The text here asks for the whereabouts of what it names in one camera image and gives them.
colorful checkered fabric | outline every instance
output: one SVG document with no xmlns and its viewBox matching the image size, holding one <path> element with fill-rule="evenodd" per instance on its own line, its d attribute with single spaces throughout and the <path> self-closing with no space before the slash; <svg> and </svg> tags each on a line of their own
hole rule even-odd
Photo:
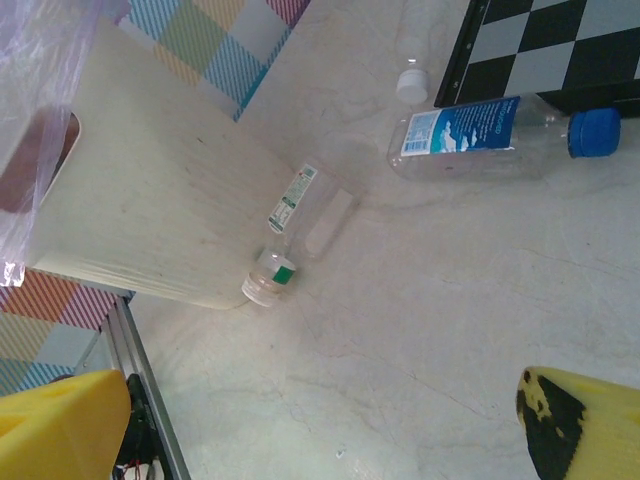
<svg viewBox="0 0 640 480">
<path fill-rule="evenodd" d="M 131 0 L 120 27 L 238 120 L 310 0 Z"/>
<path fill-rule="evenodd" d="M 33 270 L 0 288 L 0 396 L 73 373 L 117 298 Z"/>
</svg>

black paint mark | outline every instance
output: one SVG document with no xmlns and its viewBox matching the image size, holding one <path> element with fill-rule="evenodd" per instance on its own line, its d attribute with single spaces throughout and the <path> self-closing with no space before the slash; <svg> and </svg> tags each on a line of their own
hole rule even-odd
<svg viewBox="0 0 640 480">
<path fill-rule="evenodd" d="M 580 422 L 584 421 L 586 407 L 545 377 L 537 380 L 551 415 L 538 419 L 523 390 L 518 391 L 516 408 L 524 419 L 529 455 L 538 476 L 541 480 L 564 480 L 582 437 Z M 558 436 L 558 429 L 564 438 Z"/>
</svg>

yellow object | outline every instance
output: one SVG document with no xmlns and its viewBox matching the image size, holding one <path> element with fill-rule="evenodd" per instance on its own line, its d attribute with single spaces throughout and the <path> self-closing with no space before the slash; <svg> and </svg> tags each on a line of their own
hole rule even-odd
<svg viewBox="0 0 640 480">
<path fill-rule="evenodd" d="M 640 390 L 530 367 L 516 403 L 542 480 L 640 479 Z"/>
<path fill-rule="evenodd" d="M 0 478 L 106 480 L 129 423 L 122 373 L 88 373 L 0 398 Z"/>
</svg>

clear plastic wrap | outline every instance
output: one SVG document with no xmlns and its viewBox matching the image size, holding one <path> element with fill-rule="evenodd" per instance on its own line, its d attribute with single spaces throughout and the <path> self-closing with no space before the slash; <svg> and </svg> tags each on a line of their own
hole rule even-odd
<svg viewBox="0 0 640 480">
<path fill-rule="evenodd" d="M 62 152 L 98 17 L 104 11 L 117 22 L 127 8 L 126 0 L 0 2 L 2 286 L 22 284 L 29 236 Z"/>
</svg>

plastic bottle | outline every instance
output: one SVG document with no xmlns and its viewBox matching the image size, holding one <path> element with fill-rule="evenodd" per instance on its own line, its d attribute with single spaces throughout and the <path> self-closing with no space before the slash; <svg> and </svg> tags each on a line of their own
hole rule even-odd
<svg viewBox="0 0 640 480">
<path fill-rule="evenodd" d="M 404 1 L 395 46 L 400 69 L 396 94 L 407 105 L 420 105 L 429 96 L 430 35 L 438 25 L 446 25 L 446 9 L 447 2 Z"/>
<path fill-rule="evenodd" d="M 540 177 L 553 149 L 572 157 L 612 154 L 620 114 L 612 108 L 565 117 L 536 95 L 417 113 L 400 120 L 389 145 L 391 168 L 408 180 L 458 176 Z"/>
<path fill-rule="evenodd" d="M 358 196 L 357 187 L 306 163 L 269 216 L 266 247 L 242 285 L 247 298 L 273 306 L 298 267 L 324 255 Z"/>
</svg>

